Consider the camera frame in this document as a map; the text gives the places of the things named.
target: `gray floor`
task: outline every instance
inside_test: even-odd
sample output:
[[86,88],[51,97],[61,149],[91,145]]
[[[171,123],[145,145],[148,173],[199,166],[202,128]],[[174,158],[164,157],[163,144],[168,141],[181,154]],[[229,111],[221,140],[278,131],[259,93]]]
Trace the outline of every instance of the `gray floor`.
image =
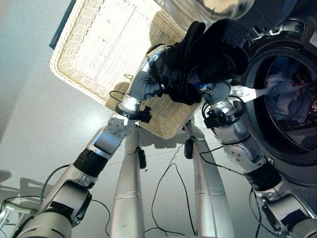
[[[111,114],[109,109],[56,78],[49,69],[52,50],[48,44],[67,5],[68,1],[63,0],[0,1],[1,200],[18,195],[39,195],[48,174],[58,166],[72,163]],[[196,123],[204,129],[199,115],[197,118]],[[204,129],[204,132],[210,148],[217,147],[211,131]],[[146,229],[154,226],[151,203],[156,184],[185,139],[182,132],[168,142],[142,132],[148,158],[147,170],[141,171]],[[214,152],[214,156],[218,163],[233,167],[222,151]],[[122,158],[123,145],[91,190],[93,198],[104,202],[110,209]],[[189,190],[195,219],[192,161],[184,158],[181,148],[175,162]],[[248,204],[250,186],[235,174],[220,172],[236,237],[254,237],[257,223]],[[52,178],[51,184],[61,173]],[[23,203],[38,206],[37,199],[23,200]],[[161,183],[154,213],[159,225],[165,229],[192,234],[184,190],[175,169],[171,169]],[[107,219],[106,210],[92,203],[83,222],[73,229],[73,237],[106,237]],[[163,235],[154,230],[146,237]],[[261,229],[259,237],[271,236]]]

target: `black cloth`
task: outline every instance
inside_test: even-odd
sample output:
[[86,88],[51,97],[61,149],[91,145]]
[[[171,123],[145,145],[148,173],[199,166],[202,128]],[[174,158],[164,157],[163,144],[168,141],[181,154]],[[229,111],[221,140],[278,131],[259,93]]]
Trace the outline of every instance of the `black cloth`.
[[205,25],[193,22],[184,39],[170,46],[151,72],[164,85],[163,93],[175,102],[192,105],[201,100],[195,83],[218,82],[244,73],[248,58],[238,47],[241,39],[232,39],[235,35],[228,33],[238,31],[233,29],[238,29],[235,23],[221,20],[204,33]]

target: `wicker basket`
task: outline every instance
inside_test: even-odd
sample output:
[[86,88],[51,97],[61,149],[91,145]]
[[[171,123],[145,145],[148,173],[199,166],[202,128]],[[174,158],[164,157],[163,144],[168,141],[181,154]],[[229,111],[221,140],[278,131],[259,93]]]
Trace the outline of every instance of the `wicker basket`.
[[[78,0],[50,67],[58,78],[114,110],[117,101],[109,92],[126,92],[146,51],[178,42],[184,34],[153,0]],[[139,125],[164,139],[173,137],[198,106],[175,103],[168,95],[144,101],[141,108],[145,105],[153,117]]]

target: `sticker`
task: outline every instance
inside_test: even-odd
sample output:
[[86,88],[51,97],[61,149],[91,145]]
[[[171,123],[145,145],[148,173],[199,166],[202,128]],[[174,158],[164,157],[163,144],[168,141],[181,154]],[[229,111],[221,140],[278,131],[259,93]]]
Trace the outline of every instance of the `sticker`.
[[309,43],[311,43],[313,46],[317,47],[317,31],[315,31],[309,40]]

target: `black cable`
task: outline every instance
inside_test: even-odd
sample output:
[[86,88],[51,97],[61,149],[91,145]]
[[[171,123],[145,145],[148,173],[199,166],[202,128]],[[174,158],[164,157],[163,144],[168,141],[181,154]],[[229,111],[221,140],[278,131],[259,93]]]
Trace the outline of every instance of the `black cable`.
[[217,136],[217,134],[216,134],[216,131],[215,131],[215,129],[212,127],[211,128],[211,131],[213,132],[213,135],[218,139],[218,136]]
[[152,227],[150,229],[147,229],[144,233],[149,232],[149,231],[154,230],[154,229],[159,229],[159,228],[158,227]]
[[3,231],[3,230],[1,230],[1,232],[4,234],[4,237],[5,237],[5,238],[8,238],[8,237],[6,236],[6,234],[4,233],[4,231]]
[[[4,227],[5,227],[5,226],[16,226],[16,224],[8,223],[8,224],[5,224]],[[6,233],[5,233],[2,229],[1,229],[1,231],[2,231],[2,233],[4,234],[4,236],[7,237],[7,236],[6,236]]]
[[3,204],[4,202],[6,202],[7,200],[9,200],[9,199],[14,199],[14,198],[23,198],[23,197],[37,197],[37,198],[40,198],[39,196],[17,196],[17,197],[8,197],[8,198],[6,198],[5,200],[3,200],[3,202],[1,203],[0,212],[1,212],[1,210],[2,210],[2,204]]
[[263,223],[260,222],[259,219],[257,218],[257,216],[256,216],[256,214],[255,214],[255,212],[254,212],[254,210],[253,210],[252,201],[251,201],[252,192],[253,192],[253,187],[251,188],[250,194],[249,194],[249,206],[250,206],[250,209],[251,209],[251,212],[252,212],[254,218],[258,221],[258,223],[259,223],[264,229],[266,229],[266,230],[267,230],[268,232],[270,232],[272,235],[278,237],[277,234],[275,234],[274,232],[270,231],[270,230],[269,230],[265,225],[263,225]]
[[203,161],[205,161],[207,164],[218,166],[218,167],[220,167],[220,168],[229,170],[229,171],[231,171],[231,172],[234,172],[234,173],[236,173],[236,174],[238,174],[238,175],[241,175],[241,176],[245,177],[244,174],[239,173],[239,172],[237,172],[237,171],[235,171],[235,170],[232,170],[232,169],[229,169],[229,168],[227,168],[227,167],[225,167],[225,166],[218,165],[218,164],[215,164],[215,163],[212,163],[212,162],[207,161],[207,160],[202,156],[202,152],[200,152],[199,155],[200,155],[200,157],[203,159]]
[[205,111],[206,111],[208,105],[209,105],[209,104],[208,104],[207,102],[205,102],[205,103],[203,104],[203,106],[202,106],[202,116],[203,116],[204,119],[206,119]]
[[125,95],[125,93],[117,91],[117,90],[112,90],[112,91],[109,92],[110,97],[112,97],[113,99],[115,99],[116,101],[121,103],[122,101],[120,99],[117,99],[115,96],[113,96],[112,95],[113,93],[119,93],[119,94],[121,94],[123,96]]
[[245,102],[243,102],[243,100],[240,97],[236,95],[229,95],[228,97],[239,99],[239,101],[242,103],[243,108],[245,108]]
[[108,211],[108,213],[109,213],[109,219],[108,219],[108,221],[107,221],[105,231],[106,231],[107,236],[110,237],[110,235],[109,235],[108,232],[107,232],[107,227],[108,227],[108,224],[109,224],[109,222],[110,222],[110,211],[109,211],[109,209],[107,208],[107,206],[104,205],[102,202],[100,202],[100,201],[98,201],[98,200],[93,200],[93,199],[92,199],[92,201],[97,202],[97,203],[100,203],[101,205],[103,205],[103,206],[107,209],[107,211]]
[[157,192],[158,192],[159,184],[160,184],[160,182],[162,181],[163,177],[166,175],[167,171],[170,169],[170,167],[171,167],[172,165],[175,165],[176,171],[177,171],[177,173],[178,173],[178,175],[179,175],[179,177],[180,177],[180,179],[181,179],[181,181],[182,181],[182,183],[183,183],[183,186],[184,186],[184,189],[185,189],[185,193],[186,193],[187,207],[188,207],[188,213],[189,213],[189,217],[190,217],[190,221],[191,221],[191,226],[192,226],[193,233],[195,234],[195,229],[194,229],[194,226],[193,226],[192,217],[191,217],[191,213],[190,213],[190,207],[189,207],[189,201],[188,201],[188,194],[187,194],[187,189],[186,189],[185,183],[184,183],[184,181],[183,181],[183,179],[182,179],[182,177],[181,177],[181,175],[180,175],[180,173],[179,173],[179,171],[178,171],[178,169],[177,169],[177,165],[176,165],[175,163],[172,163],[172,164],[171,164],[171,162],[173,161],[173,159],[175,158],[177,152],[179,151],[179,149],[180,149],[181,147],[182,147],[182,145],[181,145],[180,147],[178,147],[178,150],[175,152],[174,156],[172,157],[171,161],[169,162],[169,165],[168,165],[167,169],[165,170],[165,172],[163,173],[163,175],[162,175],[161,178],[159,179],[159,182],[158,182],[158,184],[157,184],[156,191],[155,191],[155,194],[154,194],[154,197],[153,197],[153,201],[152,201],[152,207],[151,207],[152,218],[153,218],[154,223],[155,223],[155,225],[157,226],[157,228],[158,228],[159,230],[163,231],[166,236],[167,236],[167,233],[173,233],[173,234],[179,234],[179,235],[185,236],[185,235],[182,234],[182,233],[171,232],[171,231],[167,231],[167,230],[164,230],[163,228],[161,228],[161,227],[158,225],[157,221],[155,220],[154,214],[153,214],[153,205],[154,205],[154,201],[155,201],[155,198],[156,198],[156,195],[157,195]]
[[218,149],[221,149],[221,148],[223,148],[223,146],[217,147],[217,148],[212,149],[212,150],[209,150],[209,151],[201,152],[201,154],[211,153],[211,152],[213,152],[213,151],[215,151],[215,150],[218,150]]
[[45,191],[45,188],[46,188],[46,186],[48,185],[48,182],[49,182],[49,180],[51,179],[51,177],[52,177],[58,170],[61,170],[61,169],[66,168],[66,167],[68,167],[68,166],[69,166],[69,165],[60,166],[60,167],[58,167],[56,170],[54,170],[54,171],[48,176],[48,178],[46,179],[46,181],[45,181],[45,183],[44,183],[44,185],[43,185],[43,187],[42,187],[42,190],[41,190],[41,194],[40,194],[40,204],[43,203],[44,191]]
[[[262,221],[262,215],[261,215],[261,210],[260,210],[260,207],[259,207],[259,202],[258,202],[258,198],[257,198],[257,195],[256,193],[253,191],[254,193],[254,198],[256,199],[256,203],[257,203],[257,207],[258,207],[258,212],[259,212],[259,221],[261,222]],[[261,225],[258,224],[258,228],[257,228],[257,232],[256,232],[256,236],[255,238],[258,238],[258,235],[259,235],[259,231],[260,231],[260,227]]]
[[238,142],[234,142],[234,143],[223,143],[222,145],[236,145],[236,144],[240,144],[240,143],[245,142],[245,141],[247,141],[248,139],[250,139],[250,137],[251,137],[251,134],[249,134],[247,138],[245,138],[245,139],[243,139],[243,140],[240,140],[240,141],[238,141]]

